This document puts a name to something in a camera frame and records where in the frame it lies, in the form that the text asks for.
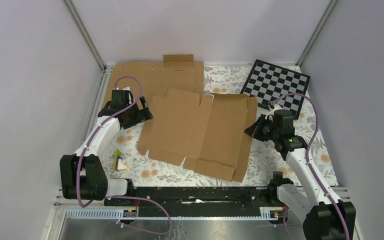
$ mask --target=purple-gray wall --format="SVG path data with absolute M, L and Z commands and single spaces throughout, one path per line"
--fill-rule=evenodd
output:
M 63 1 L 0 1 L 0 240 L 38 240 L 100 70 Z
M 194 54 L 295 63 L 329 0 L 73 0 L 106 64 Z
M 384 1 L 339 1 L 302 71 L 362 235 L 384 239 Z

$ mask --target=floral tablecloth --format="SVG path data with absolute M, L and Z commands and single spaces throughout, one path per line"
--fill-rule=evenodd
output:
M 206 93 L 239 94 L 251 68 L 251 66 L 205 67 L 204 90 Z M 298 66 L 286 68 L 300 72 Z M 257 117 L 267 112 L 268 110 L 259 107 Z M 316 122 L 313 109 L 307 101 L 304 101 L 299 119 L 294 121 L 294 126 L 297 135 L 302 136 L 306 141 L 310 139 Z M 108 177 L 132 179 L 136 187 L 266 186 L 272 178 L 273 171 L 282 171 L 284 177 L 290 178 L 297 186 L 301 185 L 292 168 L 285 163 L 272 142 L 260 142 L 254 139 L 243 182 L 229 182 L 183 169 L 182 165 L 175 166 L 150 159 L 147 155 L 140 155 L 136 145 L 142 127 L 143 123 L 127 130 L 122 129 L 111 140 L 101 160 Z M 113 171 L 116 149 L 122 152 L 122 162 L 128 170 Z M 337 186 L 338 181 L 320 131 L 316 135 L 311 152 L 327 183 Z

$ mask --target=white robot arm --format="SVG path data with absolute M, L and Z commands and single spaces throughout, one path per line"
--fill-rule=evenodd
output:
M 126 180 L 108 179 L 101 159 L 121 128 L 128 129 L 153 118 L 145 98 L 141 96 L 139 100 L 142 109 L 133 102 L 129 90 L 114 89 L 111 101 L 99 112 L 95 127 L 82 146 L 74 154 L 62 156 L 59 169 L 64 198 L 77 199 L 81 203 L 79 199 L 103 200 L 107 195 L 125 193 Z M 84 174 L 80 175 L 80 169 L 84 169 Z
M 293 169 L 305 195 L 288 178 L 270 181 L 268 186 L 280 201 L 303 223 L 308 240 L 352 239 L 356 209 L 343 202 L 316 167 L 305 140 L 295 135 L 294 118 L 289 110 L 274 109 L 272 120 L 262 114 L 245 133 L 259 141 L 273 141 L 275 149 Z

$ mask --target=checkerboard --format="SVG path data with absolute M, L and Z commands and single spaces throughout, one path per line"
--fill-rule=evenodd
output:
M 260 107 L 269 109 L 269 102 L 284 94 L 306 94 L 309 81 L 308 75 L 256 60 L 240 93 L 256 97 Z M 277 104 L 290 110 L 294 119 L 298 119 L 303 102 L 303 97 L 294 95 L 279 100 Z

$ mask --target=flattened cardboard box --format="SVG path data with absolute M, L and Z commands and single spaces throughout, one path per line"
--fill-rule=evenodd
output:
M 257 114 L 257 100 L 244 94 L 200 95 L 179 89 L 159 92 L 149 108 L 137 150 L 151 159 L 199 174 L 242 182 L 252 138 L 244 133 Z
M 137 78 L 142 85 L 142 95 L 150 103 L 154 94 L 167 89 L 179 89 L 204 94 L 204 63 L 194 61 L 193 55 L 164 55 L 164 61 L 118 62 L 112 69 L 102 106 L 111 100 L 117 79 L 123 76 Z M 130 87 L 133 96 L 139 94 L 138 84 L 130 78 L 122 79 L 117 87 Z
M 150 149 L 150 158 L 175 165 L 180 165 L 182 159 L 186 157 L 183 165 L 185 169 L 194 170 L 197 173 L 226 179 L 228 181 L 242 182 L 247 172 L 252 142 L 252 138 L 246 135 L 244 130 L 246 127 L 251 126 L 256 119 L 257 101 L 255 98 L 249 98 L 249 100 L 246 100 L 246 107 L 244 105 L 244 96 L 230 95 L 226 100 L 223 100 L 223 96 L 218 97 L 218 94 L 215 95 L 216 97 L 214 97 L 214 99 L 217 99 L 217 101 L 215 101 L 216 104 L 214 102 L 212 103 L 213 106 L 219 105 L 219 99 L 221 103 L 220 108 L 222 109 L 224 104 L 233 104 L 231 111 L 241 112 L 242 108 L 247 108 L 248 114 L 245 118 L 246 127 L 239 133 L 238 131 L 241 127 L 236 125 L 236 123 L 229 122 L 229 117 L 224 118 L 219 115 L 218 117 L 221 120 L 217 120 L 216 113 L 221 113 L 223 112 L 222 110 L 215 110 L 213 115 L 212 111 L 208 112 L 208 105 L 211 105 L 210 102 L 213 100 L 211 96 L 204 96 L 200 101 L 199 97 L 204 94 L 203 62 L 194 61 L 193 55 L 164 55 L 163 60 L 163 62 L 157 61 L 154 63 L 151 61 L 117 63 L 112 70 L 103 105 L 111 99 L 111 93 L 117 79 L 123 76 L 133 76 L 137 78 L 142 84 L 142 95 L 145 96 L 148 101 L 149 108 L 154 116 L 153 120 L 146 121 L 143 126 L 137 145 L 139 153 L 144 155 L 147 150 Z M 129 78 L 120 81 L 117 87 L 119 89 L 130 87 L 135 97 L 139 94 L 137 83 Z M 178 89 L 189 92 L 185 93 L 188 95 L 186 99 L 179 99 L 179 101 L 180 103 L 194 105 L 194 108 L 188 108 L 182 105 L 179 109 L 175 109 L 175 114 L 171 114 L 174 118 L 169 118 L 170 121 L 166 121 L 167 116 L 163 111 L 165 111 L 168 89 Z M 234 102 L 236 102 L 235 98 L 239 98 L 238 103 L 241 102 L 242 106 L 237 106 L 236 103 L 234 104 Z M 235 118 L 235 121 L 242 124 L 243 119 Z M 161 130 L 166 127 L 170 130 L 169 134 Z M 161 135 L 154 137 L 154 130 L 158 130 Z

